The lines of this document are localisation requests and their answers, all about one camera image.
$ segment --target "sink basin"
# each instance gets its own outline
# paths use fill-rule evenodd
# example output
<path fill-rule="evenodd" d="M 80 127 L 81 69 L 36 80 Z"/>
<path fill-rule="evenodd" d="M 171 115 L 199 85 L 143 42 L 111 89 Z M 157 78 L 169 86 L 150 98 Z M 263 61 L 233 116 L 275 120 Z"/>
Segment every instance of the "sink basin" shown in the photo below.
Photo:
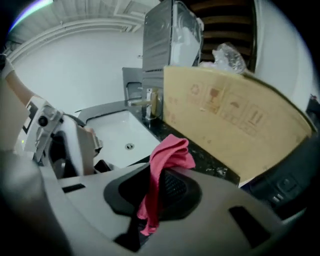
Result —
<path fill-rule="evenodd" d="M 121 111 L 89 120 L 103 142 L 103 148 L 94 158 L 103 159 L 118 168 L 124 168 L 151 155 L 160 143 L 129 111 Z"/>

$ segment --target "ceiling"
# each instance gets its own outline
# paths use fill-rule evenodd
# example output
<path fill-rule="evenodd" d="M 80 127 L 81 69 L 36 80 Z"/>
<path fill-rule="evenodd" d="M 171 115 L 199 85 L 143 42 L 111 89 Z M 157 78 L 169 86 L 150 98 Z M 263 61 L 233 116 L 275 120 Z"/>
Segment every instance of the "ceiling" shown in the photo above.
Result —
<path fill-rule="evenodd" d="M 40 34 L 75 25 L 134 33 L 142 29 L 145 14 L 158 3 L 159 0 L 53 0 L 13 28 L 7 48 L 14 50 Z"/>

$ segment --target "cardboard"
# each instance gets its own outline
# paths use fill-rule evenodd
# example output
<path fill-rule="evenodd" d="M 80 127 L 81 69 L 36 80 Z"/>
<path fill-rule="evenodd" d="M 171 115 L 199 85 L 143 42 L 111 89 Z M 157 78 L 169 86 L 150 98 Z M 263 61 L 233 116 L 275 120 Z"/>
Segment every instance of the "cardboard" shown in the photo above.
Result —
<path fill-rule="evenodd" d="M 279 163 L 315 131 L 272 86 L 212 68 L 165 67 L 163 117 L 240 182 Z"/>

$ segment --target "plastic bag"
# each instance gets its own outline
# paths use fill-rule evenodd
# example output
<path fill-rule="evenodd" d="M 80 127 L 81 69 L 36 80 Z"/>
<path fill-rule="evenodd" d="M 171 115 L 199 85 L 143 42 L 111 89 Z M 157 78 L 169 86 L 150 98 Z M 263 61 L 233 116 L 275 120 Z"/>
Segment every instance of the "plastic bag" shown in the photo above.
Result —
<path fill-rule="evenodd" d="M 246 70 L 245 60 L 231 44 L 222 43 L 217 50 L 212 50 L 214 62 L 201 62 L 199 67 L 215 68 L 232 73 L 242 74 Z"/>

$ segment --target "faucet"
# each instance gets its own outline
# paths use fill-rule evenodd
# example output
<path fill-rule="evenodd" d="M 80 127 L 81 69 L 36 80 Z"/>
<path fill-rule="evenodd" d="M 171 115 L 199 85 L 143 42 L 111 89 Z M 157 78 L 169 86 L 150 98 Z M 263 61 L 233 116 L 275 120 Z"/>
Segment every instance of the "faucet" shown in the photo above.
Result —
<path fill-rule="evenodd" d="M 146 100 L 141 101 L 128 101 L 129 106 L 143 106 L 146 107 L 145 118 L 152 120 L 157 117 L 157 101 L 158 101 L 158 88 L 146 89 Z"/>

